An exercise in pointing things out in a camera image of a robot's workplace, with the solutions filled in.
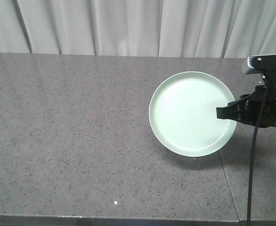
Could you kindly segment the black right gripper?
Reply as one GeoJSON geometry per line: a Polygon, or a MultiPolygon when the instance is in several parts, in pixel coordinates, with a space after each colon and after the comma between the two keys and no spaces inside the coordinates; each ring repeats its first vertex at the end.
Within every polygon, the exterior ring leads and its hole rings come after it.
{"type": "Polygon", "coordinates": [[[253,93],[241,95],[226,107],[217,107],[216,117],[252,126],[260,118],[260,128],[276,127],[276,88],[257,86],[253,93]]]}

